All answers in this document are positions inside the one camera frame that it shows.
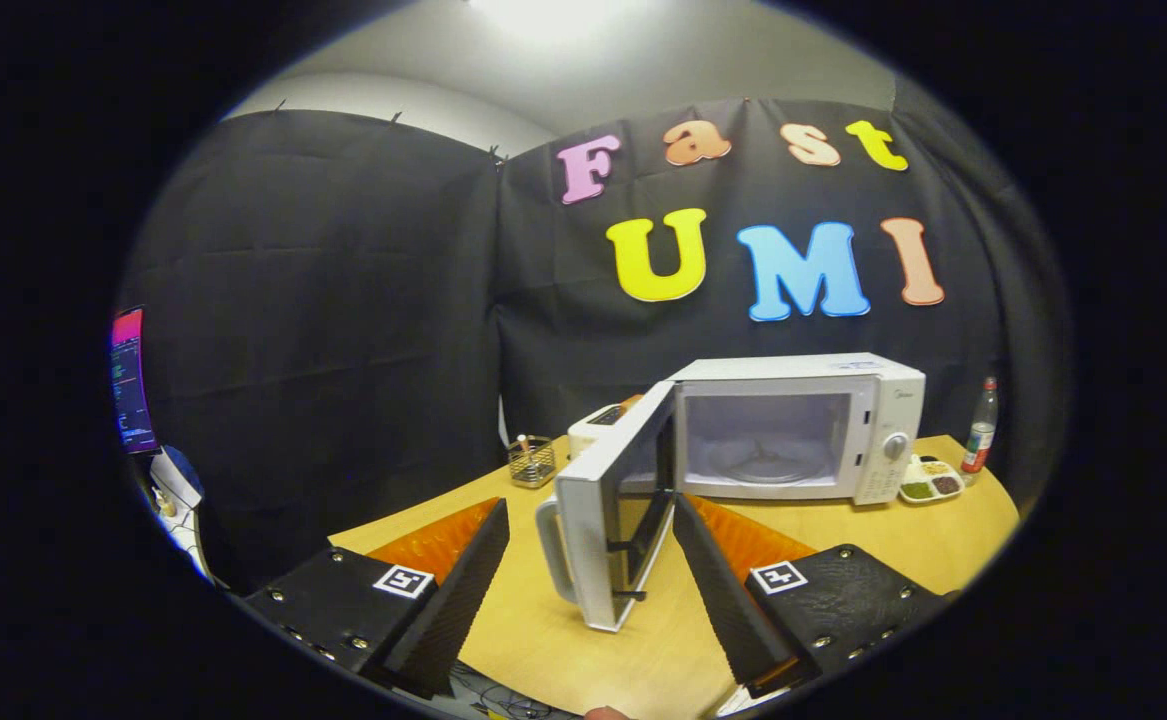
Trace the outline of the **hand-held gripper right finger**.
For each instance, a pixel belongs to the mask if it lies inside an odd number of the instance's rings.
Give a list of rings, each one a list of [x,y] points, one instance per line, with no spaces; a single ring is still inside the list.
[[[862,665],[952,602],[857,544],[815,550],[706,498],[675,505],[708,623],[756,700]]]

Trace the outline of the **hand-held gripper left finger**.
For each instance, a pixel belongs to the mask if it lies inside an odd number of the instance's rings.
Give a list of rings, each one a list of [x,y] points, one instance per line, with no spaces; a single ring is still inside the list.
[[[450,697],[450,669],[510,539],[490,497],[369,553],[328,547],[244,603],[359,678],[422,700]]]

